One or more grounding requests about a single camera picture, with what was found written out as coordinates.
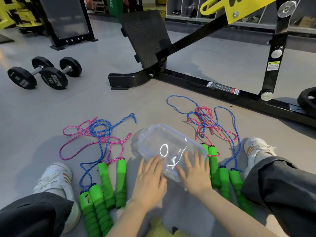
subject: weight bench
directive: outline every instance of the weight bench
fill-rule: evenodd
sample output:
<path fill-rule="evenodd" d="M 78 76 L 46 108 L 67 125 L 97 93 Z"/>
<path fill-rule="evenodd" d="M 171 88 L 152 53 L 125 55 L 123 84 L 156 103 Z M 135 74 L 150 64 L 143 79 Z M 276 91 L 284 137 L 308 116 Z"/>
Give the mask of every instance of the weight bench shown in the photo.
<path fill-rule="evenodd" d="M 119 20 L 122 24 L 122 34 L 130 40 L 136 52 L 135 59 L 142 64 L 143 70 L 131 74 L 109 74 L 111 89 L 128 90 L 155 78 L 238 106 L 316 127 L 316 102 L 314 103 L 316 99 L 308 98 L 310 95 L 316 97 L 316 88 L 315 90 L 310 88 L 312 90 L 307 89 L 307 92 L 302 92 L 298 98 L 300 106 L 273 99 L 288 36 L 290 18 L 299 0 L 237 0 L 233 5 L 231 0 L 221 0 L 209 7 L 212 1 L 214 2 L 214 0 L 208 0 L 202 4 L 202 7 L 207 7 L 207 10 L 202 11 L 201 8 L 201 13 L 208 12 L 209 9 L 211 11 L 208 13 L 214 13 L 223 7 L 226 13 L 173 44 L 171 44 L 158 10 L 121 15 Z M 270 40 L 271 47 L 267 68 L 262 90 L 259 94 L 166 69 L 166 61 L 169 55 L 273 1 L 276 1 L 278 21 L 275 33 Z"/>

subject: yellow metal bracket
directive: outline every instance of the yellow metal bracket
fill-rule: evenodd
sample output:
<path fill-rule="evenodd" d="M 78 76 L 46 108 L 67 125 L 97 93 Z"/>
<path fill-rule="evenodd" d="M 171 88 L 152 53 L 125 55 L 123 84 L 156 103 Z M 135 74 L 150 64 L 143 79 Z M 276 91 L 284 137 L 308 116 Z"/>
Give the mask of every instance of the yellow metal bracket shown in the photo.
<path fill-rule="evenodd" d="M 201 14 L 207 16 L 225 8 L 228 24 L 232 24 L 276 0 L 221 0 L 215 3 L 216 1 L 204 2 L 200 8 Z"/>

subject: black dumbbell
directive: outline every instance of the black dumbbell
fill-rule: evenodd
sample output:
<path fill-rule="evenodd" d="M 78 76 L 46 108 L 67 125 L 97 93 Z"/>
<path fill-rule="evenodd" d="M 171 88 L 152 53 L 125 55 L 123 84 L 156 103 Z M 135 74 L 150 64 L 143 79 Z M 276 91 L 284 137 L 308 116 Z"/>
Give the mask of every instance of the black dumbbell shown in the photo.
<path fill-rule="evenodd" d="M 40 73 L 46 67 L 53 68 L 54 65 L 45 57 L 37 56 L 32 59 L 32 66 L 35 69 L 31 72 L 22 67 L 14 66 L 8 70 L 8 75 L 18 86 L 28 90 L 34 89 L 37 85 L 34 75 Z"/>
<path fill-rule="evenodd" d="M 72 57 L 64 57 L 60 60 L 59 65 L 61 71 L 54 67 L 47 67 L 41 71 L 45 83 L 56 90 L 65 89 L 68 85 L 66 74 L 71 77 L 78 77 L 82 72 L 81 65 Z"/>

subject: shoe rack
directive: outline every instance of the shoe rack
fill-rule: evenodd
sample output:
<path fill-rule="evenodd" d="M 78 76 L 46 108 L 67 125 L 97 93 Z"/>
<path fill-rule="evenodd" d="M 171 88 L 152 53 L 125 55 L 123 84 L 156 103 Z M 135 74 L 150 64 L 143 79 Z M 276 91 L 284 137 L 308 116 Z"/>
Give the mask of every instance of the shoe rack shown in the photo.
<path fill-rule="evenodd" d="M 200 6 L 206 2 L 207 0 L 167 0 L 167 14 L 166 20 L 174 20 L 174 21 L 191 21 L 198 23 L 207 23 L 214 18 L 222 15 L 224 9 L 219 10 L 215 15 L 211 16 L 203 16 L 200 13 Z M 192 4 L 195 4 L 195 8 L 197 9 L 196 17 L 188 17 L 186 15 L 186 7 Z M 180 15 L 172 15 L 174 10 L 181 10 Z M 232 24 L 232 26 L 244 26 L 244 27 L 253 27 L 253 28 L 261 28 L 261 29 L 270 29 L 274 30 L 277 22 L 277 9 L 276 4 L 271 3 L 266 7 L 252 13 L 249 15 L 249 19 L 255 16 L 260 16 L 258 22 L 253 22 L 251 20 L 247 22 L 237 21 Z M 308 34 L 316 34 L 315 28 L 310 27 L 301 27 L 296 25 L 296 21 L 298 21 L 303 16 L 315 17 L 316 18 L 316 0 L 300 0 L 297 5 L 295 12 L 293 13 L 291 23 L 289 26 L 289 31 L 298 32 L 298 33 L 308 33 Z"/>

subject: gray floor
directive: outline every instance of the gray floor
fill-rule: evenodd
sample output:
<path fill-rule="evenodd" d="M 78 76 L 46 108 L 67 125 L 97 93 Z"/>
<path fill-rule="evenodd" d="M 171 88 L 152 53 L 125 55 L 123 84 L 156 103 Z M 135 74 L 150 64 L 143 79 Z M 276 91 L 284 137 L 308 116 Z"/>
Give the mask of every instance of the gray floor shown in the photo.
<path fill-rule="evenodd" d="M 62 134 L 64 127 L 79 125 L 85 120 L 98 116 L 112 124 L 130 113 L 135 113 L 138 124 L 132 119 L 116 127 L 113 135 L 125 138 L 128 132 L 133 136 L 125 144 L 124 156 L 128 160 L 128 196 L 132 194 L 140 156 L 133 148 L 137 135 L 144 127 L 164 123 L 189 138 L 194 138 L 195 126 L 186 122 L 186 117 L 166 104 L 169 95 L 185 95 L 198 104 L 214 108 L 222 105 L 234 112 L 237 128 L 243 142 L 251 136 L 258 136 L 267 143 L 277 146 L 280 156 L 293 161 L 300 168 L 316 173 L 314 147 L 315 130 L 290 121 L 279 120 L 228 103 L 212 99 L 192 91 L 172 86 L 157 80 L 129 91 L 112 91 L 108 82 L 109 73 L 132 73 L 140 70 L 140 63 L 134 59 L 135 52 L 120 31 L 120 24 L 91 21 L 98 42 L 83 43 L 54 51 L 49 39 L 41 36 L 23 36 L 16 30 L 1 30 L 14 39 L 14 43 L 1 44 L 0 49 L 0 179 L 2 195 L 0 208 L 10 202 L 32 193 L 38 178 L 45 168 L 61 161 L 58 150 L 69 137 Z M 186 34 L 169 31 L 174 42 Z M 168 69 L 190 74 L 208 80 L 215 80 L 235 88 L 258 93 L 262 86 L 269 47 L 253 43 L 237 42 L 216 38 L 204 38 L 197 43 L 175 53 L 168 58 Z M 24 90 L 17 87 L 7 77 L 12 66 L 32 69 L 31 59 L 42 55 L 58 66 L 59 59 L 72 56 L 81 63 L 80 78 L 69 78 L 67 89 L 58 91 L 46 86 L 37 76 L 38 87 Z M 296 103 L 300 92 L 316 86 L 316 54 L 286 50 L 279 73 L 275 97 Z M 191 111 L 194 105 L 184 99 L 173 99 L 182 111 Z M 220 123 L 232 130 L 231 118 L 225 111 L 219 111 Z M 221 153 L 219 160 L 231 156 L 230 145 L 212 136 L 212 141 Z M 81 137 L 67 146 L 63 155 L 73 155 L 92 138 Z M 112 157 L 120 149 L 113 148 Z M 81 189 L 78 181 L 83 174 L 79 163 L 99 158 L 98 146 L 90 146 L 72 160 L 66 161 L 73 170 L 73 189 L 76 198 Z M 239 168 L 245 169 L 246 155 L 241 151 Z M 115 164 L 110 165 L 113 185 L 115 185 Z M 97 171 L 92 174 L 99 182 Z M 265 223 L 265 213 L 257 207 L 256 218 Z M 148 229 L 148 220 L 157 215 L 164 225 L 172 226 L 192 236 L 229 236 L 213 216 L 183 189 L 168 182 L 168 191 L 159 204 L 151 211 L 140 231 L 140 236 Z M 65 236 L 86 236 L 83 221 Z"/>

